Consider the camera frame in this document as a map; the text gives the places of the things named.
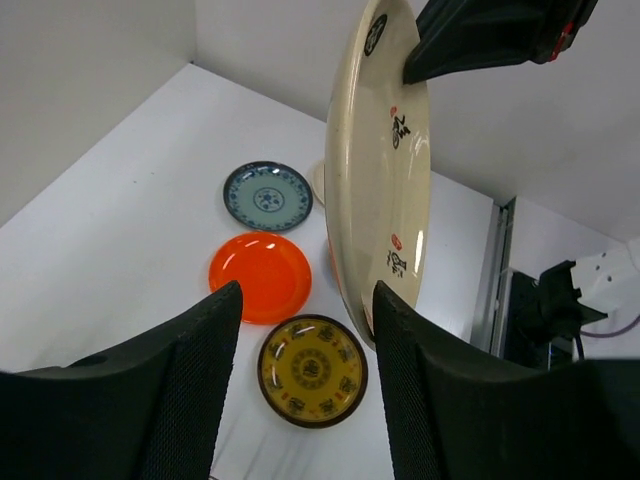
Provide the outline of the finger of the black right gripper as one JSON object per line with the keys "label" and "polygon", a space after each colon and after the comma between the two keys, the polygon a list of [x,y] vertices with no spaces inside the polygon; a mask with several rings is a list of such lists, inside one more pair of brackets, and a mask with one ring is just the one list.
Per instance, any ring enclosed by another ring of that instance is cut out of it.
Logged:
{"label": "finger of the black right gripper", "polygon": [[545,64],[573,44],[596,0],[432,0],[416,20],[419,43],[405,84],[451,73]]}

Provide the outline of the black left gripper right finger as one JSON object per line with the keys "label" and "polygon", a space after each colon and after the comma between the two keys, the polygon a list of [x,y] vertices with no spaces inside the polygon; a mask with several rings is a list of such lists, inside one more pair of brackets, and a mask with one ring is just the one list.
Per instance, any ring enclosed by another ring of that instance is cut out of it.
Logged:
{"label": "black left gripper right finger", "polygon": [[639,364],[549,371],[492,356],[373,293],[375,350],[398,479],[635,479]]}

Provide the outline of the cream plate with characters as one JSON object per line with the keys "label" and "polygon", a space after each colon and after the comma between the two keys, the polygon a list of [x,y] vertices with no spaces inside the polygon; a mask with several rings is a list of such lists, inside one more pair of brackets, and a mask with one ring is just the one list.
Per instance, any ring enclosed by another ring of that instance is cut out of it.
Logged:
{"label": "cream plate with characters", "polygon": [[419,33],[406,1],[370,1],[337,67],[326,125],[324,205],[338,287],[375,345],[373,292],[410,306],[426,263],[431,198],[429,93],[403,67]]}

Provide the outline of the yellow patterned plate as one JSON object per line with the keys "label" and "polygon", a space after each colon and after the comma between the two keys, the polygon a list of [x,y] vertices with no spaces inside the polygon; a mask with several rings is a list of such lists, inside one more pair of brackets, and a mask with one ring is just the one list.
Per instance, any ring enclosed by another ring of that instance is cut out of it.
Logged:
{"label": "yellow patterned plate", "polygon": [[269,407],[306,429],[337,425],[365,396],[369,368],[356,336],[323,315],[292,317],[272,329],[257,359],[257,380]]}

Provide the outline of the orange plastic plate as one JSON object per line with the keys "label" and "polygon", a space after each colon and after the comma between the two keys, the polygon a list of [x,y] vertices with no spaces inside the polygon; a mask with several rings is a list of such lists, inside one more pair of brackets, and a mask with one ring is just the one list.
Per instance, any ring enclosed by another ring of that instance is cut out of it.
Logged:
{"label": "orange plastic plate", "polygon": [[312,291],[312,269],[291,240],[267,232],[237,235],[214,254],[208,270],[212,291],[236,281],[243,295],[242,320],[276,325],[295,316]]}

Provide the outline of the blue patterned plate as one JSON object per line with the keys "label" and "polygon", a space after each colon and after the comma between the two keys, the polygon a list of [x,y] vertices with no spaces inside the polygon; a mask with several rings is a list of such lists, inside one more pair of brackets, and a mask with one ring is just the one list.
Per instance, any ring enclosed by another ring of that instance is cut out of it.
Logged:
{"label": "blue patterned plate", "polygon": [[313,208],[308,181],[290,166],[256,161],[236,168],[223,186],[229,214],[252,230],[285,232],[303,223]]}

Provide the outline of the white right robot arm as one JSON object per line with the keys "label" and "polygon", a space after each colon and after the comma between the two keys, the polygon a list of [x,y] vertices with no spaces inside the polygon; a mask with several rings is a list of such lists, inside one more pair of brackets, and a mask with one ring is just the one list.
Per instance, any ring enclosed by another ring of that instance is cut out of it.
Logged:
{"label": "white right robot arm", "polygon": [[[413,85],[463,71],[533,62],[545,64],[572,46],[593,1],[430,1],[416,20],[418,44],[403,65]],[[540,275],[534,299],[516,321],[536,343],[584,337],[639,296],[639,241],[599,255],[564,261]]]}

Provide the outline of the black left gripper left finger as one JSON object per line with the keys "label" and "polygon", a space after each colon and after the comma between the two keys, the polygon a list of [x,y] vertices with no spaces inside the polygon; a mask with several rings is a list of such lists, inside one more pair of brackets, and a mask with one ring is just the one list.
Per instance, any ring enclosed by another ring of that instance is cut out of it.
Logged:
{"label": "black left gripper left finger", "polygon": [[5,479],[205,479],[243,296],[230,282],[66,367],[1,376]]}

